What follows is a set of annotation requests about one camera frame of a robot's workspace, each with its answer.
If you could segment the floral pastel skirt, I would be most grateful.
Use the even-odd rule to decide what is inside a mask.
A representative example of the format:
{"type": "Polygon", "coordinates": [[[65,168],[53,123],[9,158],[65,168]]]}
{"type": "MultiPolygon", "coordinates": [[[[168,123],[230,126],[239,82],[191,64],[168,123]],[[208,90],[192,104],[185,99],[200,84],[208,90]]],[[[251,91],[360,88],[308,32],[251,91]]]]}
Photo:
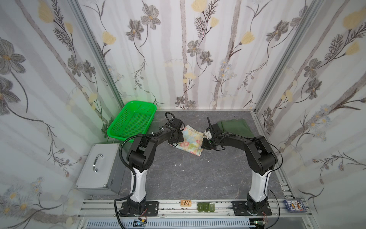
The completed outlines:
{"type": "Polygon", "coordinates": [[[177,143],[177,146],[171,146],[195,156],[200,156],[203,151],[201,146],[203,144],[203,138],[205,137],[204,133],[196,131],[189,125],[185,126],[182,133],[184,141],[177,143]]]}

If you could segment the green skirt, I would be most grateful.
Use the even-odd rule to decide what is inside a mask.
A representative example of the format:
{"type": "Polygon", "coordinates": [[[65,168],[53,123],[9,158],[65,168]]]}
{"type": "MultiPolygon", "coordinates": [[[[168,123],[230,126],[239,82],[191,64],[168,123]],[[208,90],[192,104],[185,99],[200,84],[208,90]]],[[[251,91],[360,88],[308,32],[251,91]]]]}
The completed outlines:
{"type": "Polygon", "coordinates": [[[249,125],[244,119],[223,120],[217,122],[223,132],[233,133],[243,137],[254,137],[249,125]]]}

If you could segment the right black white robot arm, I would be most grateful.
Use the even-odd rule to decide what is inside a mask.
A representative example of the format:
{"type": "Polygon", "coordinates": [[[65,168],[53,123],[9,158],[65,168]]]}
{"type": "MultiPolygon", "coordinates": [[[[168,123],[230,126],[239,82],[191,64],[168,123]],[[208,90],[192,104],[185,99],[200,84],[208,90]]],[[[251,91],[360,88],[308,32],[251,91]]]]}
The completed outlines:
{"type": "Polygon", "coordinates": [[[268,203],[268,182],[271,173],[278,162],[271,144],[264,136],[245,137],[231,132],[224,132],[218,124],[208,121],[206,137],[203,138],[202,148],[222,151],[226,147],[244,151],[247,163],[252,170],[251,188],[247,195],[244,209],[249,215],[272,215],[268,203]]]}

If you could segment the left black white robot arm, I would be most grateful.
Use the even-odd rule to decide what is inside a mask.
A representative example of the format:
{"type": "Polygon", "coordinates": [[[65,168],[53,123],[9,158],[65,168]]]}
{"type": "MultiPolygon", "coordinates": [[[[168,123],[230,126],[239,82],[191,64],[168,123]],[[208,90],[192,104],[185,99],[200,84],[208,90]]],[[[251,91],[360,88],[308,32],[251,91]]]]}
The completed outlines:
{"type": "Polygon", "coordinates": [[[173,146],[184,142],[184,127],[182,120],[173,117],[157,132],[136,134],[119,146],[120,160],[132,174],[130,193],[119,201],[126,200],[130,213],[142,215],[145,211],[147,171],[153,164],[157,147],[164,142],[173,146]]]}

